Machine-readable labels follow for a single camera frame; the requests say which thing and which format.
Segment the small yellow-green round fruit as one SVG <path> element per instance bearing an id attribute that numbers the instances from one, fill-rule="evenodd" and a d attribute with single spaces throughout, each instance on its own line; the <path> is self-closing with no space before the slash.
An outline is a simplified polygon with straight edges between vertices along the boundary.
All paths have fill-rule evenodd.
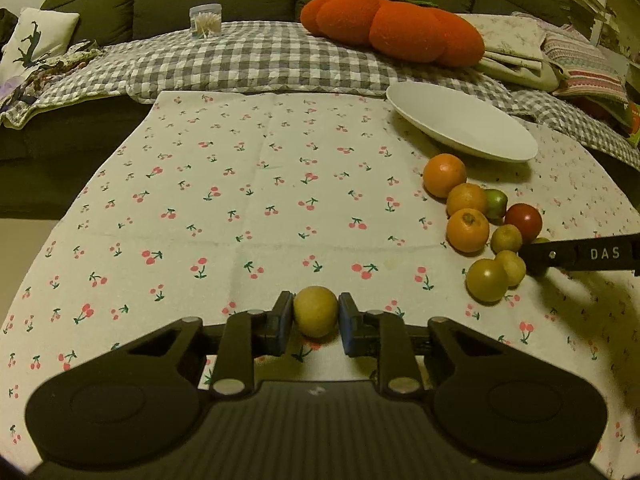
<path id="1" fill-rule="evenodd" d="M 323 338 L 337 322 L 337 298 L 326 287 L 303 288 L 295 295 L 293 307 L 298 329 L 306 337 Z"/>

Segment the red tomato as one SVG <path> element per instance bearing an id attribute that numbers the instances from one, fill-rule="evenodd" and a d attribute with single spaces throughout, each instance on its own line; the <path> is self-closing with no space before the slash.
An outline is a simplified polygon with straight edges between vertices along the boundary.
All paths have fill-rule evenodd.
<path id="1" fill-rule="evenodd" d="M 504 223 L 515 226 L 520 231 L 524 244 L 536 240 L 542 229 L 542 218 L 538 209 L 524 203 L 512 205 L 506 211 Z"/>

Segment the pale yellow small fruit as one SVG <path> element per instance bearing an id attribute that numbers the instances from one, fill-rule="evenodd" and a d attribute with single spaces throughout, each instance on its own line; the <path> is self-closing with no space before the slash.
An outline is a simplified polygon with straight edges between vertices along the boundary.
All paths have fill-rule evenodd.
<path id="1" fill-rule="evenodd" d="M 510 250 L 498 252 L 495 260 L 503 266 L 508 278 L 508 287 L 515 288 L 523 281 L 526 275 L 526 264 L 516 253 Z"/>

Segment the large yellow-green tomato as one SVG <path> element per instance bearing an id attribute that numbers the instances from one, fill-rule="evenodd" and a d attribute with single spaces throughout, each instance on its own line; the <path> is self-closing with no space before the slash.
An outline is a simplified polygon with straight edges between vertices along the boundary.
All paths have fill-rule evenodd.
<path id="1" fill-rule="evenodd" d="M 465 287 L 477 301 L 495 304 L 506 293 L 509 281 L 501 263 L 491 259 L 480 259 L 466 271 Z"/>

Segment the green-red small tomato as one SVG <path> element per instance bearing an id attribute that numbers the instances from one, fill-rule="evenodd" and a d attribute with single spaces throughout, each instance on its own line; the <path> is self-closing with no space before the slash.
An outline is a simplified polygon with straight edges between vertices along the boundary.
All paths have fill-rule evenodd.
<path id="1" fill-rule="evenodd" d="M 506 215 L 508 209 L 508 196 L 498 188 L 486 188 L 486 217 L 492 221 L 498 221 Z"/>

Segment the orange tangerine with stem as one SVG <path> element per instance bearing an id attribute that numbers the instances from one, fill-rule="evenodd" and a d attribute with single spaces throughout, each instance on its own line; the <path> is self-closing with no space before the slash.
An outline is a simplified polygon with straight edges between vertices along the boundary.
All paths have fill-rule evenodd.
<path id="1" fill-rule="evenodd" d="M 476 254 L 488 241 L 488 220 L 479 210 L 462 208 L 448 219 L 446 237 L 449 244 L 458 252 Z"/>

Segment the small orange tangerine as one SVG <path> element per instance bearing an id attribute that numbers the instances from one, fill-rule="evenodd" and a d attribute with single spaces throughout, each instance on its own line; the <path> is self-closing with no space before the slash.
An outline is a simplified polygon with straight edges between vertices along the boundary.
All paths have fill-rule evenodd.
<path id="1" fill-rule="evenodd" d="M 446 200 L 446 211 L 449 217 L 465 208 L 486 214 L 487 207 L 488 201 L 485 191 L 473 183 L 458 184 L 449 192 Z"/>

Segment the cherry print tablecloth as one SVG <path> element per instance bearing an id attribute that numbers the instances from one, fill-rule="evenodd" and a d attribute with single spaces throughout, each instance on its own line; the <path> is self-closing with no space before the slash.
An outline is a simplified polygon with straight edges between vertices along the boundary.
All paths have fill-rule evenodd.
<path id="1" fill-rule="evenodd" d="M 382 100 L 161 94 L 43 243 L 1 325 L 1 453 L 39 464 L 28 397 L 183 316 L 269 309 L 311 285 L 422 325 L 446 316 L 589 380 L 608 404 L 594 461 L 639 471 L 639 281 L 526 278 L 485 307 L 422 171 L 427 136 Z"/>

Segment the striped patterned pillow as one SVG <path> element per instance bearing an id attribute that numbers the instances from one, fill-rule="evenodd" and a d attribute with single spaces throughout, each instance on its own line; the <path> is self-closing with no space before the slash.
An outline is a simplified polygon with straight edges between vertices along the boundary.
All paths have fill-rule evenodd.
<path id="1" fill-rule="evenodd" d="M 606 57 L 588 40 L 572 30 L 547 32 L 542 52 L 561 73 L 559 87 L 553 91 L 561 98 L 598 98 L 627 104 L 622 80 Z"/>

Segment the white ribbed plate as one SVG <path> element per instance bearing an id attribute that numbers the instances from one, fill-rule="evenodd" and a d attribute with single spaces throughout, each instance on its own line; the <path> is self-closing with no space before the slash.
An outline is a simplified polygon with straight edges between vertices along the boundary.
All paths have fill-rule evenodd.
<path id="1" fill-rule="evenodd" d="M 424 82 L 394 82 L 386 99 L 407 122 L 455 150 L 497 162 L 528 162 L 533 135 L 515 118 L 475 96 Z"/>

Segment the folded floral beige cloth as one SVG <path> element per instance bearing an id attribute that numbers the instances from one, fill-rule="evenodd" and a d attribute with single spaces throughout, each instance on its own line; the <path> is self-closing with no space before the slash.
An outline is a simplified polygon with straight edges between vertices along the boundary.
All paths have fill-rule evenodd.
<path id="1" fill-rule="evenodd" d="M 482 36 L 485 53 L 475 68 L 491 78 L 552 92 L 561 82 L 542 50 L 544 29 L 527 15 L 460 14 Z"/>

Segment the dark green sofa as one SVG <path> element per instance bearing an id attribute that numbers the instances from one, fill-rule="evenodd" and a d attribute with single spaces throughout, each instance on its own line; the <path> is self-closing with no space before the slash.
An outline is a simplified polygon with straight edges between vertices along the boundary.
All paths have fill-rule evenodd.
<path id="1" fill-rule="evenodd" d="M 44 0 L 48 11 L 75 12 L 75 40 L 101 46 L 185 29 L 192 6 L 218 3 L 228 21 L 294 21 L 310 0 Z M 554 0 L 422 0 L 451 12 L 523 11 L 555 25 L 567 14 Z M 1 131 L 1 213 L 62 217 L 83 185 L 148 110 L 126 96 L 44 112 L 21 129 Z"/>

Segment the grey checkered blanket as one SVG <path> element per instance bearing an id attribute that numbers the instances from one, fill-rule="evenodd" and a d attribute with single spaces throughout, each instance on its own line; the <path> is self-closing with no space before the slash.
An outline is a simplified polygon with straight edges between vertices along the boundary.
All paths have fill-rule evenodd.
<path id="1" fill-rule="evenodd" d="M 639 166 L 638 148 L 549 93 L 511 91 L 472 68 L 416 65 L 340 46 L 309 35 L 293 22 L 229 22 L 214 39 L 196 40 L 187 30 L 178 30 L 96 49 L 85 67 L 46 84 L 34 102 L 2 110 L 1 123 L 21 130 L 39 113 L 115 96 L 129 96 L 140 104 L 175 90 L 384 96 L 390 84 L 405 80 L 463 91 L 510 115 L 533 118 L 632 168 Z"/>

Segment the orange pumpkin plush cushion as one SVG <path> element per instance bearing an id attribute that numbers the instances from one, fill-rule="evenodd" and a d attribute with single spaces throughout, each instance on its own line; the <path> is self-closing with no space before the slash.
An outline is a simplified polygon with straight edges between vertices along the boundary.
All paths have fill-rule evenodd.
<path id="1" fill-rule="evenodd" d="M 311 35 L 406 62 L 468 67 L 485 54 L 482 35 L 467 20 L 411 2 L 311 0 L 299 19 Z"/>

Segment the clear cotton swab box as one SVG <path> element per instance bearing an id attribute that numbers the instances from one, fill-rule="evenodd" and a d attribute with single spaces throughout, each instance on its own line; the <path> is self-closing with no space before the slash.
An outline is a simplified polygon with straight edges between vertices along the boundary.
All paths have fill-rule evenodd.
<path id="1" fill-rule="evenodd" d="M 189 11 L 190 31 L 195 39 L 205 39 L 221 34 L 222 7 L 219 3 L 192 6 Z"/>

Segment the floral purple cloth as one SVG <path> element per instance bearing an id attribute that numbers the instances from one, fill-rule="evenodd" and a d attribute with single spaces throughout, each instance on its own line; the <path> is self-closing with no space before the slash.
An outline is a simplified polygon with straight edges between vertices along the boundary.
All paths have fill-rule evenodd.
<path id="1" fill-rule="evenodd" d="M 87 66 L 104 53 L 105 50 L 94 40 L 82 40 L 73 44 L 64 54 L 40 58 L 35 67 L 10 77 L 2 84 L 2 113 L 13 110 L 18 104 L 34 104 L 47 86 Z"/>

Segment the white embroidered small pillow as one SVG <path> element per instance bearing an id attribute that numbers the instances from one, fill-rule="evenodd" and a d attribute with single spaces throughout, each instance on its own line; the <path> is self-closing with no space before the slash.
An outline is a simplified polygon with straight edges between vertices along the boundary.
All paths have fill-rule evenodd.
<path id="1" fill-rule="evenodd" d="M 49 56 L 65 53 L 79 18 L 75 12 L 23 8 L 2 48 L 1 83 L 25 78 Z"/>

